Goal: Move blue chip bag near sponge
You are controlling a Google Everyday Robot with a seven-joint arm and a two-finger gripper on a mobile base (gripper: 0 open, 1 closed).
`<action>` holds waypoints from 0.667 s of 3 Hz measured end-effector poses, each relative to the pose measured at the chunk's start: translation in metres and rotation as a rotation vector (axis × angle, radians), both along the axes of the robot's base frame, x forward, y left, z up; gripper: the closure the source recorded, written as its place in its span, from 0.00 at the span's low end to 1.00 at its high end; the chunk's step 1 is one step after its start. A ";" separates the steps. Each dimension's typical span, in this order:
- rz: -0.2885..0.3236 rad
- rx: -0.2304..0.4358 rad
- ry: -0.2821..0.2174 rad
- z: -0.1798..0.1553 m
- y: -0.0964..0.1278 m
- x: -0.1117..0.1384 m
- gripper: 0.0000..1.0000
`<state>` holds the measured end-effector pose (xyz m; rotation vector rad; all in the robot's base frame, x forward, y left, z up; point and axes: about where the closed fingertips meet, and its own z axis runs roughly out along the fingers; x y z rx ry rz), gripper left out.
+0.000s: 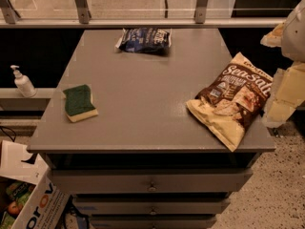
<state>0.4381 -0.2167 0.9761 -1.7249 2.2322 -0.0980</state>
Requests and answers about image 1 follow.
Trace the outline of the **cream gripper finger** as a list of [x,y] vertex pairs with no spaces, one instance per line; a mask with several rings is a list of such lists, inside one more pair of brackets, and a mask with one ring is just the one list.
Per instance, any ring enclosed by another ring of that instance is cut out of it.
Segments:
[[262,37],[260,44],[270,48],[280,47],[283,29],[284,24],[278,24],[272,31]]
[[305,101],[305,63],[294,62],[287,70],[278,68],[271,96],[264,107],[262,121],[268,128],[278,128]]

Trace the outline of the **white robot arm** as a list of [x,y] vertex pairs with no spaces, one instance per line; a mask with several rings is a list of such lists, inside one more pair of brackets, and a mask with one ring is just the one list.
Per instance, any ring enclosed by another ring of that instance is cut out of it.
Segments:
[[260,43],[270,48],[280,47],[282,55],[293,61],[287,70],[277,69],[271,96],[264,107],[264,125],[278,128],[305,101],[305,0],[283,23],[264,35]]

